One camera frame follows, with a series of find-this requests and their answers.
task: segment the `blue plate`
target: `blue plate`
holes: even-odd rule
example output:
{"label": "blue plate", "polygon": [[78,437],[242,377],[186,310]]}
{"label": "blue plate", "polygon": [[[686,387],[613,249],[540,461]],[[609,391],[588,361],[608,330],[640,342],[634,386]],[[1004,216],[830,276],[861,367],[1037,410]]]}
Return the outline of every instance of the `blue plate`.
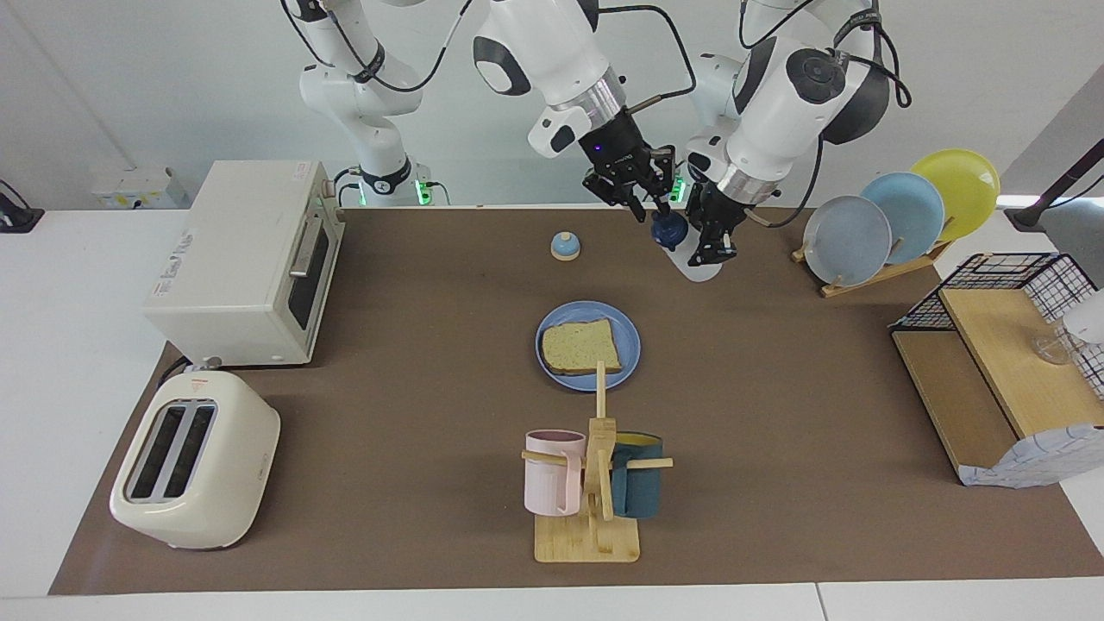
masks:
{"label": "blue plate", "polygon": [[919,259],[943,232],[943,197],[931,181],[913,172],[890,172],[874,179],[860,194],[882,210],[893,240],[902,240],[887,263]]}
{"label": "blue plate", "polygon": [[640,361],[640,334],[636,331],[636,326],[633,325],[633,322],[624,313],[608,304],[581,299],[578,302],[569,302],[552,310],[541,322],[540,327],[537,328],[537,360],[550,378],[556,380],[562,386],[582,392],[594,392],[598,389],[597,373],[558,376],[549,370],[544,364],[544,357],[541,356],[541,336],[544,334],[544,330],[552,326],[571,322],[594,322],[603,318],[609,319],[609,327],[613,328],[614,333],[614,346],[617,347],[617,357],[620,358],[622,362],[622,370],[619,372],[606,373],[606,388],[613,388],[633,375],[637,362]]}

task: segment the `wire basket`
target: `wire basket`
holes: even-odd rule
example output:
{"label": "wire basket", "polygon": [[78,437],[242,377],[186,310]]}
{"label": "wire basket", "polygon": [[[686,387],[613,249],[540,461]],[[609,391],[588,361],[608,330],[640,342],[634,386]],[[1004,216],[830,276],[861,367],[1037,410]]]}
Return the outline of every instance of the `wire basket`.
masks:
{"label": "wire basket", "polygon": [[[1021,288],[1048,323],[1060,319],[1096,292],[1096,286],[1069,254],[975,254],[890,328],[954,330],[951,314],[940,298],[945,288]],[[1104,399],[1104,345],[1085,345],[1074,352],[1073,359],[1096,396]]]}

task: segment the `toaster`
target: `toaster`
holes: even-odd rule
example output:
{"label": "toaster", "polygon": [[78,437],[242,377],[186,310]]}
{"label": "toaster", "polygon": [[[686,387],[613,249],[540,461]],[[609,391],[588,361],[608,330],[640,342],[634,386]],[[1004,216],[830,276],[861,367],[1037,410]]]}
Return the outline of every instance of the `toaster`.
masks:
{"label": "toaster", "polygon": [[120,524],[174,548],[223,548],[256,516],[279,415],[226,371],[178,375],[153,394],[112,487]]}

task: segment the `mug handle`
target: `mug handle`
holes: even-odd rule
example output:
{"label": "mug handle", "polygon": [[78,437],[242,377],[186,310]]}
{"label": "mug handle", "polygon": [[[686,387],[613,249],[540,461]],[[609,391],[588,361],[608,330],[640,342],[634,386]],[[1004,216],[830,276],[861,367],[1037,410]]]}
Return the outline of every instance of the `mug handle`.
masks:
{"label": "mug handle", "polygon": [[556,509],[560,515],[575,515],[578,513],[580,496],[582,496],[580,486],[583,484],[583,460],[566,451],[560,451],[560,454],[567,459],[567,476],[564,477],[563,502]]}

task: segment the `yellow plate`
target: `yellow plate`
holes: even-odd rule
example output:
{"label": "yellow plate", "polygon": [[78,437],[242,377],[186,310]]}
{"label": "yellow plate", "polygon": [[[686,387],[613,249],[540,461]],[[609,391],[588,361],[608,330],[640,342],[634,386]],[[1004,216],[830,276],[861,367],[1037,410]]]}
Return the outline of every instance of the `yellow plate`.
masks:
{"label": "yellow plate", "polygon": [[945,218],[954,218],[943,229],[940,241],[949,242],[973,233],[997,209],[1000,176],[989,160],[974,151],[935,151],[914,164],[912,171],[940,190]]}

